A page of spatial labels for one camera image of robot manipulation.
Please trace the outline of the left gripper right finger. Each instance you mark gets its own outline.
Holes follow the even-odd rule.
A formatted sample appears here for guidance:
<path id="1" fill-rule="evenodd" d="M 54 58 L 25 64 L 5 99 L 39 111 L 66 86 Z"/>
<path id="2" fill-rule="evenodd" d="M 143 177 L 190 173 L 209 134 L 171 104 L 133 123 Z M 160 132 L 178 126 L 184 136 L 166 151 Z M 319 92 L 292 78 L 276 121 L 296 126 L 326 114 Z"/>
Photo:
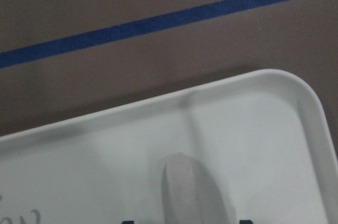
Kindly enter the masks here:
<path id="1" fill-rule="evenodd" d="M 239 224 L 254 224 L 254 222 L 250 219 L 240 219 Z"/>

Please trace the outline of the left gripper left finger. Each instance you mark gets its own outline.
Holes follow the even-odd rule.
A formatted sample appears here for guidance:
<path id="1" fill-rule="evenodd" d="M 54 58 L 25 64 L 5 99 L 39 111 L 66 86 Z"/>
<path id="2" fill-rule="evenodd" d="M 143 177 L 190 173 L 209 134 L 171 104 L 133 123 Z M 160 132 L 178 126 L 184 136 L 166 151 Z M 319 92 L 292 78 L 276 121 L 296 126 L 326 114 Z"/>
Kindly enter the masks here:
<path id="1" fill-rule="evenodd" d="M 137 224 L 137 222 L 135 220 L 124 220 L 121 224 Z"/>

